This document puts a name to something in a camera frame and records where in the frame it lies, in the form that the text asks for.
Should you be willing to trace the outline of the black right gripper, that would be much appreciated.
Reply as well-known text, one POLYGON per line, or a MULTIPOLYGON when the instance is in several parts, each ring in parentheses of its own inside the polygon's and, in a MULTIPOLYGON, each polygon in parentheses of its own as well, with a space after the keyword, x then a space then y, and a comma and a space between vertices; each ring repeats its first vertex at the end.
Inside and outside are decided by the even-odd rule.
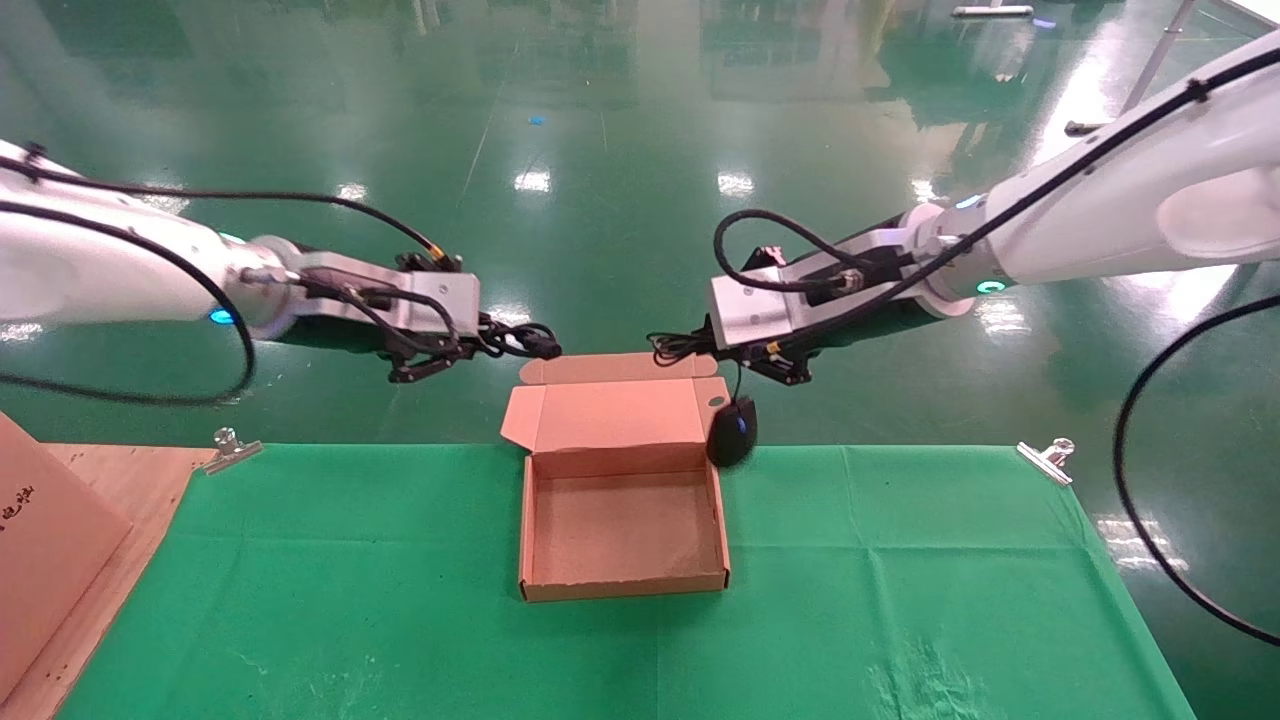
POLYGON ((745 355, 748 370, 782 386, 801 386, 812 380, 808 352, 847 347, 927 325, 922 282, 892 299, 878 300, 916 269, 910 251, 881 246, 855 256, 865 263, 864 268, 827 268, 803 278, 817 283, 814 290, 803 292, 808 320, 800 329, 800 348, 806 352, 749 350, 745 355))

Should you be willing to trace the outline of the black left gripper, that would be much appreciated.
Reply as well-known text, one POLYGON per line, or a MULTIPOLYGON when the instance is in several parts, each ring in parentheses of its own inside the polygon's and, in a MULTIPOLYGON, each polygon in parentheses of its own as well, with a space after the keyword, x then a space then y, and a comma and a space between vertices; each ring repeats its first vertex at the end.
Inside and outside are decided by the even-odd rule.
POLYGON ((366 322, 340 318, 298 318, 279 337, 279 345, 371 354, 388 360, 392 384, 412 384, 479 352, 479 338, 443 334, 417 336, 407 331, 388 331, 366 322))

